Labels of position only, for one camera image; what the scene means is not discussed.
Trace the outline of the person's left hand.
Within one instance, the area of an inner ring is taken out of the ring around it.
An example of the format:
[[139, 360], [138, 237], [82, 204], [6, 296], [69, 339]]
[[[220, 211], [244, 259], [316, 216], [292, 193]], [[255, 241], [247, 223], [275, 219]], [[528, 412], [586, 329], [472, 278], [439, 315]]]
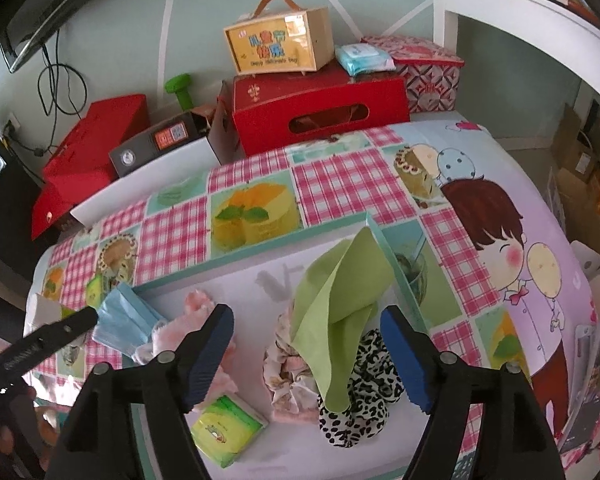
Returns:
[[16, 453], [17, 443], [22, 441], [32, 448], [40, 466], [46, 470], [58, 440], [57, 429], [47, 420], [48, 406], [34, 406], [36, 390], [27, 386], [8, 404], [9, 423], [0, 427], [0, 451], [5, 455]]

